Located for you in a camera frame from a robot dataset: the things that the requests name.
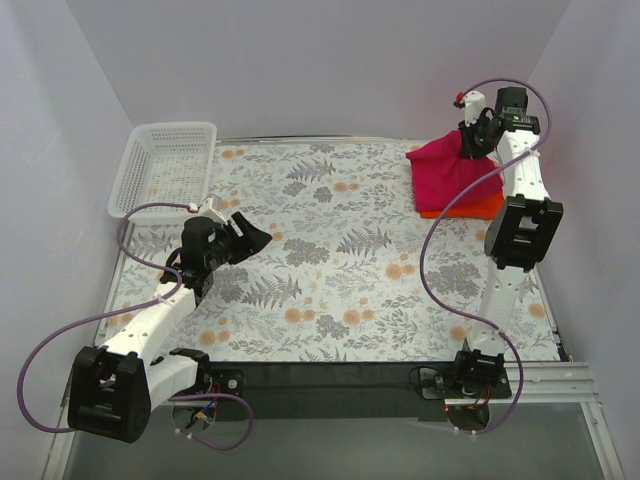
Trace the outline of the magenta t-shirt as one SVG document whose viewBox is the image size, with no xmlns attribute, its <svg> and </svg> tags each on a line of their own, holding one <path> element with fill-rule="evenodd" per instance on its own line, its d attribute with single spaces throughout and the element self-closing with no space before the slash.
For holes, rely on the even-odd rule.
<svg viewBox="0 0 640 480">
<path fill-rule="evenodd" d="M 414 202 L 416 196 L 425 196 L 425 210 L 442 212 L 464 188 L 497 169 L 488 157 L 476 160 L 461 158 L 460 147 L 461 135 L 455 130 L 406 154 L 411 168 Z M 502 188 L 501 177 L 492 175 L 456 204 L 474 202 L 495 193 L 503 195 Z"/>
</svg>

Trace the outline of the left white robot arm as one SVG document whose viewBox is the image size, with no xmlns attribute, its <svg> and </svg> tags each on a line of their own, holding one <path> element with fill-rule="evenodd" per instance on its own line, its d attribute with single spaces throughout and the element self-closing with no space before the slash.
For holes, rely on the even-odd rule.
<svg viewBox="0 0 640 480">
<path fill-rule="evenodd" d="M 67 421 L 71 428 L 126 443 L 137 441 L 152 411 L 177 394 L 205 398 L 213 386 L 206 353 L 178 348 L 161 356 L 168 336 L 193 313 L 214 283 L 214 273 L 262 251 L 271 234 L 236 212 L 185 221 L 181 245 L 167 258 L 155 303 L 98 347 L 75 357 Z"/>
</svg>

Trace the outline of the white plastic basket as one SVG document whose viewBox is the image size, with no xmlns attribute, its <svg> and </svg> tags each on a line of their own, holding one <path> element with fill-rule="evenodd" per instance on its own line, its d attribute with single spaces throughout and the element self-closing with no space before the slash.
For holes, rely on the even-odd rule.
<svg viewBox="0 0 640 480">
<path fill-rule="evenodd" d="M 206 198 L 215 160 L 217 127 L 209 122 L 167 122 L 134 128 L 126 144 L 107 206 L 123 218 L 132 209 L 153 206 L 130 217 L 136 225 L 178 225 L 188 212 L 175 203 Z"/>
</svg>

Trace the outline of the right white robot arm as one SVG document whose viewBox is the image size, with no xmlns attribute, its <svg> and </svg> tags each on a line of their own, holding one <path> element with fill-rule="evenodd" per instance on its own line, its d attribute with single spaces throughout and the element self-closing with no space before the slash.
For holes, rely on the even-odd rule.
<svg viewBox="0 0 640 480">
<path fill-rule="evenodd" d="M 459 125 L 461 153 L 478 159 L 493 154 L 501 167 L 504 201 L 484 240 L 488 277 L 479 309 L 482 322 L 474 326 L 456 355 L 454 389 L 464 397 L 494 393 L 507 381 L 502 339 L 529 272 L 541 262 L 564 214 L 551 199 L 540 168 L 540 123 L 527 112 L 523 87 L 498 90 L 494 107 L 484 95 L 469 91 L 458 96 L 465 113 Z"/>
</svg>

